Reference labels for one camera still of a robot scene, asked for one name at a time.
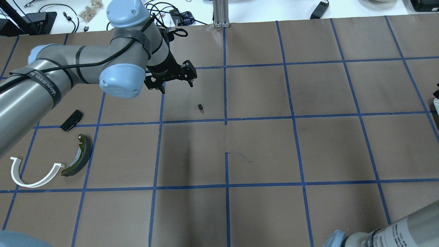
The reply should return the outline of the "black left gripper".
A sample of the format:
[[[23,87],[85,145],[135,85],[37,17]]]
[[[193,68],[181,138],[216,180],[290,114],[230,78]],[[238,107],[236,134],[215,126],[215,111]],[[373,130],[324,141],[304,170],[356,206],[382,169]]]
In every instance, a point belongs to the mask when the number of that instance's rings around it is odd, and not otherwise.
[[[164,84],[167,81],[185,80],[190,87],[193,87],[194,80],[198,78],[196,68],[190,60],[180,65],[172,53],[169,53],[164,61],[157,65],[147,65],[147,71],[152,74],[144,80],[147,89],[157,90],[162,94],[166,93]]]

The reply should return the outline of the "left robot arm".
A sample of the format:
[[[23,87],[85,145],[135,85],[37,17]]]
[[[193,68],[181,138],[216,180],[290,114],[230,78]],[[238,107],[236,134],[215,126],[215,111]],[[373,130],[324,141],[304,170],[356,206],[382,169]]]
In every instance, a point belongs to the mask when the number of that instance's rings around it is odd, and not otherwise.
[[[166,28],[155,25],[140,0],[113,0],[106,9],[113,26],[108,46],[47,44],[34,47],[27,66],[1,83],[1,156],[8,153],[79,83],[98,84],[105,93],[133,98],[143,86],[165,93],[163,84],[187,81],[196,68],[178,64]]]

